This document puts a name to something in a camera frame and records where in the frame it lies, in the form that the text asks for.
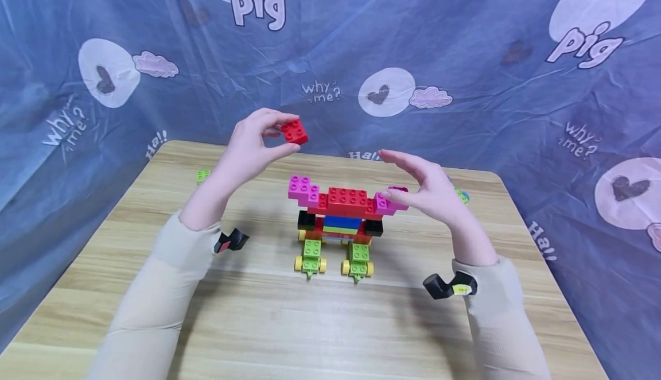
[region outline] tabletop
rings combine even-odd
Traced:
[[[212,168],[224,146],[169,141],[148,163],[81,254],[0,356],[0,377],[82,379],[158,230]],[[526,311],[555,379],[606,378],[546,263],[499,179],[447,170],[499,254],[516,265]],[[293,270],[301,254],[290,175],[374,194],[416,189],[390,164],[295,154],[273,163],[230,200],[222,229],[250,236],[218,254],[192,298],[169,379],[476,379],[464,301],[434,301],[430,274],[452,276],[445,225],[414,209],[384,216],[374,238],[374,275],[340,273],[347,247],[323,247],[328,268],[308,280]]]

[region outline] building blocks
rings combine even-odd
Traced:
[[[285,140],[290,144],[303,145],[308,141],[308,134],[305,133],[303,123],[301,123],[300,119],[283,124],[282,133],[285,136]]]
[[[294,270],[312,278],[318,272],[326,271],[326,259],[321,257],[323,242],[340,241],[349,246],[348,259],[342,262],[343,275],[353,277],[355,282],[374,274],[374,264],[370,261],[370,246],[375,236],[383,235],[383,216],[395,215],[408,206],[392,203],[381,193],[368,197],[362,189],[329,188],[328,193],[317,195],[317,205],[310,206],[312,184],[308,176],[292,175],[287,195],[298,201],[299,207],[307,208],[299,212],[298,240],[304,243],[303,254],[296,257]],[[408,192],[401,187],[394,187]]]

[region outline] long sleeve shirt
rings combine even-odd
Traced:
[[[162,380],[177,348],[188,304],[213,260],[220,223],[191,231],[175,213],[126,292],[88,380]],[[473,267],[477,294],[465,297],[475,359],[484,380],[550,379],[538,338],[523,310],[523,293],[508,259]]]

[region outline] green lego brick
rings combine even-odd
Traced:
[[[362,262],[363,265],[365,262],[370,260],[370,247],[366,244],[351,244],[351,266],[353,267],[353,262]]]
[[[303,272],[318,272],[319,259],[318,258],[303,258]]]
[[[352,262],[349,275],[352,277],[364,277],[368,275],[368,266],[364,262]]]
[[[321,241],[306,239],[303,245],[304,270],[305,260],[312,258],[319,259],[319,257],[321,257]]]
[[[198,171],[197,172],[197,185],[203,183],[203,181],[205,179],[207,179],[207,177],[209,177],[210,174],[211,174],[211,171],[209,169]]]
[[[468,203],[468,193],[461,191],[455,186],[455,192],[457,192],[457,195],[461,198],[461,201],[464,203]]]

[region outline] blue fabric backdrop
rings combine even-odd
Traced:
[[[612,379],[661,363],[661,0],[1,0],[0,350],[165,141],[501,175]]]

